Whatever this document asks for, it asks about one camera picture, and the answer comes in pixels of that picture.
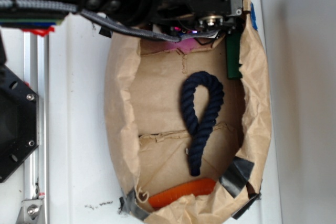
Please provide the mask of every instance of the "white wall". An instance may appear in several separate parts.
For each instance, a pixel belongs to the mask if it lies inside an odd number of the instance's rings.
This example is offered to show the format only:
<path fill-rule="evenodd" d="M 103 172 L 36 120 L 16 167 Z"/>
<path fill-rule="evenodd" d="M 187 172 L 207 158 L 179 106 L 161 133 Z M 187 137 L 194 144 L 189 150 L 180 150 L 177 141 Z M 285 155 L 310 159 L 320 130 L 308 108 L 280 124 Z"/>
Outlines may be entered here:
<path fill-rule="evenodd" d="M 336 0 L 262 0 L 284 224 L 336 223 Z"/>

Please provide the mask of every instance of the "metal plate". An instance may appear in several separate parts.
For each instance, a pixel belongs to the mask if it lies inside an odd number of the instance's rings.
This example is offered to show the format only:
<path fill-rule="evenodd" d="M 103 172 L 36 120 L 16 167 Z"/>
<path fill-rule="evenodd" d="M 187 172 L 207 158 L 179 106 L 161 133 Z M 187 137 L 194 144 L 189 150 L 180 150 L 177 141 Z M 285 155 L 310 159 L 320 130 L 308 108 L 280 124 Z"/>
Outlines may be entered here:
<path fill-rule="evenodd" d="M 5 67 L 0 86 L 0 183 L 37 148 L 37 94 Z"/>

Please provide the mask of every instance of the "navy rope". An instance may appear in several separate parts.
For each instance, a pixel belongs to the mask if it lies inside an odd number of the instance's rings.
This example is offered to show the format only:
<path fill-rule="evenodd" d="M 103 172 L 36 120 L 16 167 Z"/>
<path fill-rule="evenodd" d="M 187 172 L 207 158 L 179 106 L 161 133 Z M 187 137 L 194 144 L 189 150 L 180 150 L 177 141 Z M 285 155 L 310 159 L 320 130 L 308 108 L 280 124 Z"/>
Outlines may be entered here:
<path fill-rule="evenodd" d="M 194 109 L 194 93 L 199 85 L 207 87 L 210 96 L 208 107 L 200 124 Z M 203 150 L 213 131 L 213 127 L 216 125 L 220 107 L 224 103 L 223 97 L 223 85 L 217 77 L 204 71 L 192 74 L 183 84 L 181 109 L 184 122 L 193 137 L 188 161 L 190 173 L 194 177 L 201 174 Z"/>

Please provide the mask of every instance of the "cable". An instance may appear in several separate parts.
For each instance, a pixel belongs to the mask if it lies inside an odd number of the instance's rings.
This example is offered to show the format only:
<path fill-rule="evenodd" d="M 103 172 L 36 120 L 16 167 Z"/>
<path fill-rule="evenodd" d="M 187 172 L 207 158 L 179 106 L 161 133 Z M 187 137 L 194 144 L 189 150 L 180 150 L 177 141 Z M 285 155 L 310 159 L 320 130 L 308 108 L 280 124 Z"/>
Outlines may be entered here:
<path fill-rule="evenodd" d="M 57 1 L 45 1 L 45 0 L 0 0 L 0 8 L 11 8 L 16 6 L 18 9 L 36 9 L 36 10 L 50 10 L 56 12 L 70 12 L 70 13 L 77 13 L 78 7 L 74 4 L 67 4 Z M 201 37 L 211 37 L 218 33 L 218 31 L 209 31 L 205 33 L 198 33 L 198 34 L 185 34 L 180 37 L 170 36 L 167 34 L 160 34 L 154 33 L 152 31 L 143 30 L 143 29 L 136 29 L 124 26 L 119 24 L 118 22 L 105 19 L 99 16 L 95 12 L 91 12 L 89 10 L 83 9 L 80 12 L 80 15 L 87 18 L 88 20 L 111 29 L 116 33 L 129 35 L 129 36 L 136 36 L 145 39 L 154 39 L 154 40 L 165 40 L 170 42 L 180 42 L 185 39 L 190 38 L 201 38 Z"/>
<path fill-rule="evenodd" d="M 113 31 L 116 31 L 117 33 L 121 33 L 124 35 L 130 35 L 130 36 L 137 36 L 137 37 L 146 38 L 146 39 L 157 39 L 157 40 L 165 40 L 165 41 L 170 41 L 170 42 L 180 42 L 182 40 L 190 39 L 190 38 L 211 37 L 218 33 L 218 31 L 210 31 L 206 33 L 185 34 L 180 37 L 175 37 L 175 36 L 170 36 L 167 34 L 154 33 L 148 30 L 130 28 L 130 27 L 121 25 L 115 22 L 114 20 L 105 19 L 99 16 L 98 14 L 91 12 L 89 10 L 85 10 L 85 9 L 82 10 L 80 14 L 83 17 L 87 18 L 88 20 L 94 23 L 97 23 L 98 25 L 109 28 Z"/>

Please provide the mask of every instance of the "red object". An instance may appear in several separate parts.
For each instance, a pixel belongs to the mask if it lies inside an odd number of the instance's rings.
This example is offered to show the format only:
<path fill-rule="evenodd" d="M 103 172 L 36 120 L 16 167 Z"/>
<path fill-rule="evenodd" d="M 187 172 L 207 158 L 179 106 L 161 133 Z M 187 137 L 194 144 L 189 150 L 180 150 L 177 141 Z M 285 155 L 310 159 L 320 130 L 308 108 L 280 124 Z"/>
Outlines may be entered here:
<path fill-rule="evenodd" d="M 22 29 L 22 31 L 29 31 L 32 34 L 44 37 L 48 35 L 51 31 L 55 31 L 55 28 L 50 26 L 48 29 Z"/>
<path fill-rule="evenodd" d="M 182 196 L 193 194 L 195 196 L 208 195 L 214 190 L 216 182 L 210 178 L 202 178 L 193 182 L 182 184 L 162 193 L 156 194 L 148 199 L 153 208 L 168 206 Z"/>

